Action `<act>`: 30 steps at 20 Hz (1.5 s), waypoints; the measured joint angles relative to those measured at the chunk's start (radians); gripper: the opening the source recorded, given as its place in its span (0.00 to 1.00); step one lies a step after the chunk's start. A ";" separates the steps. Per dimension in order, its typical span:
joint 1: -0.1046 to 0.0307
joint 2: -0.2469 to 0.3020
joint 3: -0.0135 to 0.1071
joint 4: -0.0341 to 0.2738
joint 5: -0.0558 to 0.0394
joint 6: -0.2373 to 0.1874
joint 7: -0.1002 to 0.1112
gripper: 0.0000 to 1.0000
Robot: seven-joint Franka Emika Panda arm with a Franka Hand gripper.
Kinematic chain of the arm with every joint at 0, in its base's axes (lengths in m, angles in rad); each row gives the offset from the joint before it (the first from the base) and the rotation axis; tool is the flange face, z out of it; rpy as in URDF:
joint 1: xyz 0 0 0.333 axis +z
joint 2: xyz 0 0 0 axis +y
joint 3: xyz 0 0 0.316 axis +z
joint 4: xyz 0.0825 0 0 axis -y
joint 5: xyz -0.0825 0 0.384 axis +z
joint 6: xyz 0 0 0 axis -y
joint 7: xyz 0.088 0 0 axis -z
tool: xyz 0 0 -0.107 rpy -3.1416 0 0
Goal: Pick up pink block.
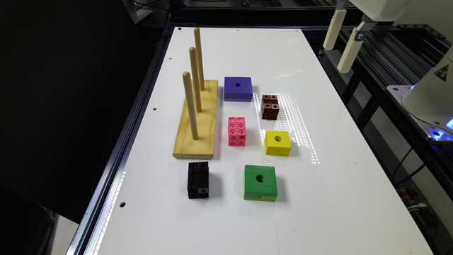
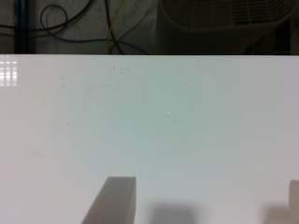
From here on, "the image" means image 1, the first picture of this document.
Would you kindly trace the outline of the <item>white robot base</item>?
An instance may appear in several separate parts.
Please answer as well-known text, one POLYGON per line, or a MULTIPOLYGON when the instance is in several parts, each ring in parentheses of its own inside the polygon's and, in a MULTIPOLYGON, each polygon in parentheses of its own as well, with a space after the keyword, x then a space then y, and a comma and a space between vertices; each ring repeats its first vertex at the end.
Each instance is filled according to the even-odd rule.
POLYGON ((452 50, 417 84, 391 85, 387 91, 431 142, 452 142, 452 50))

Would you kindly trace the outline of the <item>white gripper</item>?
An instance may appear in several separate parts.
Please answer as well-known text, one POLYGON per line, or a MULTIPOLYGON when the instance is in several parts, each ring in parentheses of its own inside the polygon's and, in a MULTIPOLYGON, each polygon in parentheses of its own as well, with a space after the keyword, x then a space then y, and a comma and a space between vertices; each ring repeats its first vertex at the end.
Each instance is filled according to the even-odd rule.
MULTIPOLYGON (((410 0, 337 0, 336 10, 323 42, 323 48, 325 50, 332 50, 334 48, 347 13, 345 7, 348 1, 363 12, 364 16, 362 20, 364 22, 395 21, 402 16, 407 5, 410 3, 410 0)), ((340 73, 348 73, 350 71, 363 44, 363 40, 356 39, 357 35, 361 34, 362 32, 358 31, 357 28, 353 29, 337 66, 337 70, 340 73)))

